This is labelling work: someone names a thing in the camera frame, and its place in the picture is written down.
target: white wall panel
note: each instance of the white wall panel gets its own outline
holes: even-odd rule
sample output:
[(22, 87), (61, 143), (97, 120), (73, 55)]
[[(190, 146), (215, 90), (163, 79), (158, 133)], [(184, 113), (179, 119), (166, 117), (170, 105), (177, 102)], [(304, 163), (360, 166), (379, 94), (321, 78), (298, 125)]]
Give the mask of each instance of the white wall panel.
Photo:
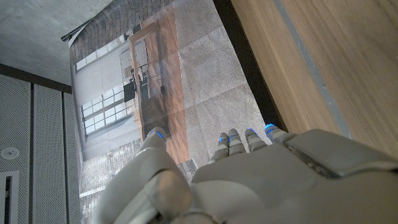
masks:
[(68, 202), (69, 222), (81, 222), (78, 161), (75, 140), (75, 105), (71, 94), (64, 93), (65, 108), (65, 138), (67, 145), (67, 175), (68, 175)]
[(33, 223), (66, 223), (61, 92), (34, 85)]
[(0, 105), (0, 150), (19, 150), (16, 159), (0, 157), (0, 172), (19, 170), (18, 223), (28, 223), (30, 83), (0, 75)]

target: wood grain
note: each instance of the wood grain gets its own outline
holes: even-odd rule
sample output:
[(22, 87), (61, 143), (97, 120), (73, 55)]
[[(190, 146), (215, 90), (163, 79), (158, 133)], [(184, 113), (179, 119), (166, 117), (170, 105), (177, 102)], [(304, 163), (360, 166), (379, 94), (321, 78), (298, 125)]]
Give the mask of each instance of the wood grain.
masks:
[[(131, 39), (129, 39), (129, 48), (130, 48), (130, 53), (132, 55), (131, 66), (134, 68), (134, 71), (137, 71), (138, 64), (137, 64), (137, 58), (136, 58), (135, 42), (131, 42)], [(135, 80), (137, 80), (137, 81), (139, 80), (137, 72), (134, 72), (133, 76), (134, 76)], [(139, 85), (137, 85), (137, 94), (133, 100), (135, 101), (135, 105), (137, 106), (137, 110), (133, 111), (133, 116), (134, 116), (134, 119), (136, 120), (139, 137), (141, 138), (142, 141), (144, 141), (145, 140), (144, 126), (143, 126), (144, 118), (142, 117), (141, 87)]]
[[(398, 157), (398, 2), (281, 1), (354, 139)], [(303, 116), (308, 110), (323, 108), (323, 102), (300, 101), (308, 94), (316, 98), (319, 92), (314, 88), (304, 85), (305, 91), (289, 91), (289, 83), (298, 88), (302, 82), (297, 81), (308, 80), (308, 74), (294, 69), (301, 68), (302, 62), (273, 2), (232, 2), (289, 131), (302, 125), (292, 119), (304, 123), (310, 119), (316, 126), (330, 119)], [(301, 113), (291, 117), (291, 111), (297, 110)]]
[(136, 32), (134, 35), (129, 37), (131, 43), (137, 43), (140, 40), (144, 39), (149, 34), (156, 32), (159, 29), (159, 25), (157, 23), (151, 23), (142, 28), (140, 31)]
[[(166, 141), (167, 152), (179, 164), (189, 160), (189, 155), (173, 6), (164, 7), (142, 22), (142, 26), (150, 23), (160, 27), (144, 39), (148, 62), (154, 62), (148, 66), (148, 77), (153, 77), (148, 79), (150, 97), (156, 100), (167, 117), (171, 133), (171, 138)], [(160, 91), (161, 86), (165, 87), (165, 95)]]
[(274, 3), (232, 2), (287, 129), (339, 133)]
[(398, 2), (282, 2), (355, 140), (398, 157)]

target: window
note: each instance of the window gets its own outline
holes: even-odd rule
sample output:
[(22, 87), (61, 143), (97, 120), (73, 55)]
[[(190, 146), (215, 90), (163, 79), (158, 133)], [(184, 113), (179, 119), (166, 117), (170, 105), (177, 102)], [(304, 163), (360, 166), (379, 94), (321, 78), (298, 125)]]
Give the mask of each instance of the window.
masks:
[(81, 106), (86, 136), (130, 117), (132, 106), (124, 102), (123, 86), (117, 86), (105, 94)]

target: blue led light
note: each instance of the blue led light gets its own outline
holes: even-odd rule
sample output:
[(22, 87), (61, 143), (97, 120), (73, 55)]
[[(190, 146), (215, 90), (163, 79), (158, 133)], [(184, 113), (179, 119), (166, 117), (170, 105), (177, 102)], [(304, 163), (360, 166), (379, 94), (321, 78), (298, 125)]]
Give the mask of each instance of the blue led light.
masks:
[(267, 129), (267, 128), (271, 127), (271, 126), (275, 126), (275, 125), (273, 125), (273, 124), (267, 124), (267, 125), (264, 127), (264, 129)]
[(252, 128), (248, 128), (248, 130), (251, 130), (252, 132), (256, 133)]

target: concrete ceiling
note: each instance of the concrete ceiling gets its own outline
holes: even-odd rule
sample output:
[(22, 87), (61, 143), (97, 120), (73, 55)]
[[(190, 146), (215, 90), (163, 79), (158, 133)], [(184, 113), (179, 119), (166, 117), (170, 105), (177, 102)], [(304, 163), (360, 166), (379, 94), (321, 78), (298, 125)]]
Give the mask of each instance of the concrete ceiling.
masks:
[(61, 36), (112, 0), (0, 0), (0, 63), (71, 85), (68, 42)]

